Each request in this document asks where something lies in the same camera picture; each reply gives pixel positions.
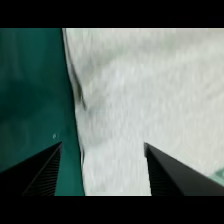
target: white fabric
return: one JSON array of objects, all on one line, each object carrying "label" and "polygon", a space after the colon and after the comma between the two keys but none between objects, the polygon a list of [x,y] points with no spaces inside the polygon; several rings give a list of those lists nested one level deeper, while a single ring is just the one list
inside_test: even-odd
[{"label": "white fabric", "polygon": [[144,142],[205,175],[224,165],[223,29],[65,32],[87,195],[150,195]]}]

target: teal surface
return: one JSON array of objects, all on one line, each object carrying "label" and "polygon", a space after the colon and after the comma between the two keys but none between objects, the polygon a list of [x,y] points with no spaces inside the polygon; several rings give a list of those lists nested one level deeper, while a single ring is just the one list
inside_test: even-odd
[{"label": "teal surface", "polygon": [[0,171],[63,142],[56,195],[84,195],[60,28],[0,29]]}]

